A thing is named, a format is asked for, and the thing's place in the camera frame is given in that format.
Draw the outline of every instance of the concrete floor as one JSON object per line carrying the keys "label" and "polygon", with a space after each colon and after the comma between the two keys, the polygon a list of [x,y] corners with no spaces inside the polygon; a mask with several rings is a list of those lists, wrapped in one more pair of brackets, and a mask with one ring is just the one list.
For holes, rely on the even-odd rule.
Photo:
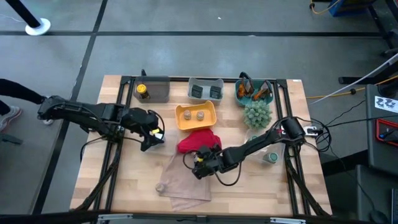
{"label": "concrete floor", "polygon": [[[339,76],[360,77],[383,63],[378,55],[387,49],[376,37],[97,36],[84,71],[85,66],[80,67],[90,34],[75,31],[93,30],[102,0],[23,2],[37,16],[49,19],[52,31],[72,31],[74,36],[0,35],[0,77],[43,95],[69,98],[80,73],[84,79],[77,97],[87,103],[96,102],[104,75],[138,75],[142,68],[149,75],[237,77],[245,71],[256,78],[302,79],[308,96],[324,95],[341,88]],[[308,0],[108,0],[99,31],[378,32],[369,13],[316,16],[308,4]],[[318,10],[324,7],[327,4],[317,3]],[[386,28],[396,27],[382,0],[375,8]],[[0,14],[20,20],[4,1]],[[0,15],[0,34],[23,30],[24,23]],[[311,106],[310,114],[327,123],[363,98],[363,93],[331,98]],[[1,99],[24,109],[7,132],[24,144],[1,144],[0,213],[30,213],[60,122],[44,126],[35,118],[36,105]],[[340,121],[363,117],[365,108],[360,106]],[[346,156],[365,149],[365,141],[352,140],[364,139],[365,129],[365,123],[333,129],[335,152]],[[69,209],[86,137],[77,125],[69,125],[43,212]]]}

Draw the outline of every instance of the green plant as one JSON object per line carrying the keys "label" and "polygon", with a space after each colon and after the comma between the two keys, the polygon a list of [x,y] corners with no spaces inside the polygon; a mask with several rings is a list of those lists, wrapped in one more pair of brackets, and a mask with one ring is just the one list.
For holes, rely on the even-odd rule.
{"label": "green plant", "polygon": [[264,101],[254,101],[245,106],[244,123],[251,129],[266,128],[271,121],[271,109]]}

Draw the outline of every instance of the yellow cable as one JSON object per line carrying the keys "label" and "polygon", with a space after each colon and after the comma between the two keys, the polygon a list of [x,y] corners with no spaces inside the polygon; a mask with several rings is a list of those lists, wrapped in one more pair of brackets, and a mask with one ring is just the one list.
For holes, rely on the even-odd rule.
{"label": "yellow cable", "polygon": [[320,12],[317,12],[316,10],[314,10],[315,4],[313,3],[312,0],[310,0],[310,2],[311,2],[310,7],[311,7],[313,13],[315,13],[316,15],[320,15],[320,14],[326,12],[327,10],[331,9],[333,6],[337,5],[337,3],[339,3],[340,1],[341,1],[341,0],[337,0],[335,3],[333,3],[333,4],[332,4],[331,6],[329,6],[327,9],[325,9],[325,10],[323,10],[323,11],[320,11]]}
{"label": "yellow cable", "polygon": [[[394,76],[394,77],[391,77],[391,78],[388,78],[388,79],[386,79],[386,80],[384,80],[384,81],[381,81],[381,82],[379,82],[379,83],[376,83],[376,85],[383,84],[383,83],[388,82],[388,81],[390,81],[390,80],[393,80],[393,79],[395,79],[395,78],[398,78],[398,75],[396,75],[396,76]],[[365,87],[358,88],[358,89],[355,89],[355,90],[356,90],[356,91],[361,91],[361,90],[364,90],[364,89],[365,89]],[[349,92],[345,92],[345,93],[334,94],[334,95],[331,95],[331,97],[334,97],[334,96],[343,96],[343,95],[349,95],[349,94],[351,94],[350,91],[349,91]],[[325,96],[309,96],[309,97],[306,97],[306,98],[307,98],[307,99],[318,99],[318,98],[323,98],[323,97],[325,97]]]}

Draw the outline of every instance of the gray plastic tray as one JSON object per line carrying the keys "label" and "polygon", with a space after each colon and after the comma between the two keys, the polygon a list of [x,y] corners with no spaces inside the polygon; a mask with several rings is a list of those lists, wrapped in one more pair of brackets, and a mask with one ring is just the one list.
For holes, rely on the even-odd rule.
{"label": "gray plastic tray", "polygon": [[[141,95],[137,92],[137,86],[145,84],[147,92],[150,96],[149,99],[142,99]],[[141,76],[134,80],[133,95],[141,103],[167,103],[169,102],[170,93],[170,78],[167,76],[148,77]]]}
{"label": "gray plastic tray", "polygon": [[[192,86],[198,85],[203,88],[203,92],[201,94],[201,98],[193,97],[191,94]],[[221,88],[221,98],[214,99],[210,97],[210,87],[217,86]],[[222,79],[217,80],[201,80],[197,78],[189,78],[188,81],[188,97],[190,101],[194,104],[204,103],[207,100],[210,100],[214,105],[219,105],[221,100],[223,99],[223,92],[224,92],[224,81]]]}

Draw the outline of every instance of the beige cloth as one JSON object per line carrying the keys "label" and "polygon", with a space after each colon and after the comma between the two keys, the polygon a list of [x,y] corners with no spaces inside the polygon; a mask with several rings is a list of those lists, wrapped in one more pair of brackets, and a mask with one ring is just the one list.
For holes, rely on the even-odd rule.
{"label": "beige cloth", "polygon": [[[210,183],[205,177],[198,180],[182,162],[183,154],[176,153],[165,166],[159,183],[164,186],[160,196],[170,197],[174,211],[194,207],[211,200]],[[185,163],[193,167],[191,155],[185,156]]]}

